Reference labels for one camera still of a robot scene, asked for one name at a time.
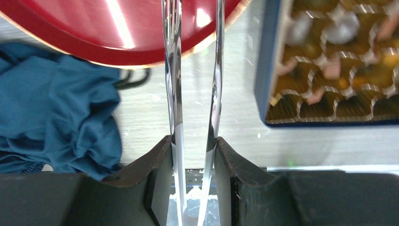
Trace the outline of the red round tray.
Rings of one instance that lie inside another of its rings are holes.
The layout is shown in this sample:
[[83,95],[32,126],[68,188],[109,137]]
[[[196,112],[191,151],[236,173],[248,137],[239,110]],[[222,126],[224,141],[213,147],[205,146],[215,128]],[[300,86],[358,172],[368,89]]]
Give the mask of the red round tray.
[[0,15],[56,51],[123,69],[164,62],[160,0],[3,0]]

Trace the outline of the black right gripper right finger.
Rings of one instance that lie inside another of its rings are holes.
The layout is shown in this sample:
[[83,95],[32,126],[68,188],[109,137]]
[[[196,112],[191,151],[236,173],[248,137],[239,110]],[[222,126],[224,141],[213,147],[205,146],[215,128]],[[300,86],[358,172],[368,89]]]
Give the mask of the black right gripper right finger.
[[216,142],[215,180],[223,226],[396,226],[399,177],[299,170],[270,173]]

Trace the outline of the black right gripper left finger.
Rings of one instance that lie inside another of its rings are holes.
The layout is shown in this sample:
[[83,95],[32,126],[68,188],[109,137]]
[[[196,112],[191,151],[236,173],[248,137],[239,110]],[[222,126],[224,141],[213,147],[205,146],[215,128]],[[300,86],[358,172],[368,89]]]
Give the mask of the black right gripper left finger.
[[82,173],[1,174],[3,226],[164,226],[171,137],[101,181]]

